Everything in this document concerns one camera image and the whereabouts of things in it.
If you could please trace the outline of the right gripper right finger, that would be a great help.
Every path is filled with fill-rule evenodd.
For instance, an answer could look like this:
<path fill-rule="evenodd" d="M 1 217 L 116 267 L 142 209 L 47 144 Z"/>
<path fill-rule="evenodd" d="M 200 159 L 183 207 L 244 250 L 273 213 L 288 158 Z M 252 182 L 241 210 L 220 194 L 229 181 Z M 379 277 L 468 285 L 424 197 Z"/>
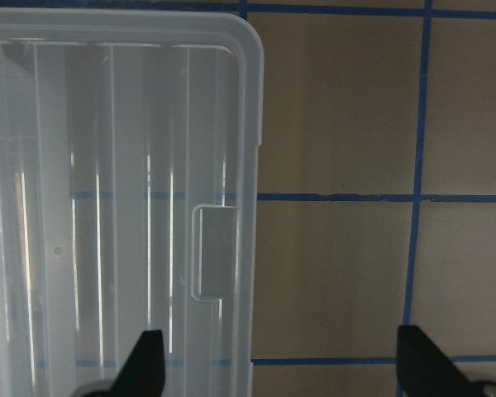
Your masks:
<path fill-rule="evenodd" d="M 407 396 L 471 396 L 468 379 L 418 326 L 398 327 L 396 374 Z"/>

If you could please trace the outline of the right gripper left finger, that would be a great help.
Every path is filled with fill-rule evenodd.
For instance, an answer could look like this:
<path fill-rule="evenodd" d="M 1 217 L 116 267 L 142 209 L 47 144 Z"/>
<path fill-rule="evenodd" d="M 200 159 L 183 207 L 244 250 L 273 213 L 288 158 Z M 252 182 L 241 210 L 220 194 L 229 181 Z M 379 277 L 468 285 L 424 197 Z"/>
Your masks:
<path fill-rule="evenodd" d="M 161 396 L 165 389 L 165 352 L 161 330 L 141 333 L 115 380 L 108 386 L 85 385 L 78 396 Z"/>

